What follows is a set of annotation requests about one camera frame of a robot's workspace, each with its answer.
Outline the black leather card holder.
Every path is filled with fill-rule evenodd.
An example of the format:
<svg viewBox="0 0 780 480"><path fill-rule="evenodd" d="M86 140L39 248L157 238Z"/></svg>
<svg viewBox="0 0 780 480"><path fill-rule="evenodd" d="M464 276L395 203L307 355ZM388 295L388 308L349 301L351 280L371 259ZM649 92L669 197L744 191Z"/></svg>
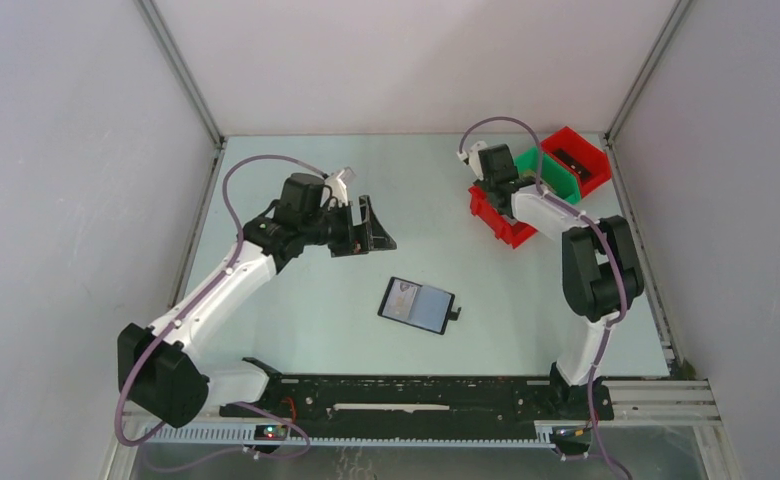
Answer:
<svg viewBox="0 0 780 480"><path fill-rule="evenodd" d="M444 335L449 323L457 321L461 312L462 308L456 305L455 294L392 276L377 315L418 330Z"/></svg>

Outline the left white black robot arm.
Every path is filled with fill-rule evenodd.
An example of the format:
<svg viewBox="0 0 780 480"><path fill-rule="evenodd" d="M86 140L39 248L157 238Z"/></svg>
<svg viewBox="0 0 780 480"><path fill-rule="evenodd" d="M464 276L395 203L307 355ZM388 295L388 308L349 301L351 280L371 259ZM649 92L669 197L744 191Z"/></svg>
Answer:
<svg viewBox="0 0 780 480"><path fill-rule="evenodd" d="M149 326L126 326L117 339L118 383L125 399L180 428L206 407L244 402L258 416L282 403L270 374L247 360L215 364L213 335L261 286L309 246L334 258L388 251L395 241L375 218L368 196L348 196L350 168L320 177L290 175L279 197L241 225L223 261L172 310Z"/></svg>

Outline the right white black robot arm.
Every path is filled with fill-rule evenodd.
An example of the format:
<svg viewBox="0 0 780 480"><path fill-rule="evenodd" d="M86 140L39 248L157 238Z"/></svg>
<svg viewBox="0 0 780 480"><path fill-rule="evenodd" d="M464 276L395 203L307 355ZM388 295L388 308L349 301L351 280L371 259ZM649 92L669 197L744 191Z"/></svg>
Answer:
<svg viewBox="0 0 780 480"><path fill-rule="evenodd" d="M553 365L547 402L557 416L572 418L600 383L614 329L644 291L630 225L618 215L597 219L579 210L544 183L540 171L521 176L504 144L478 142L457 156L496 217L528 224L561 244L562 291L580 321Z"/></svg>

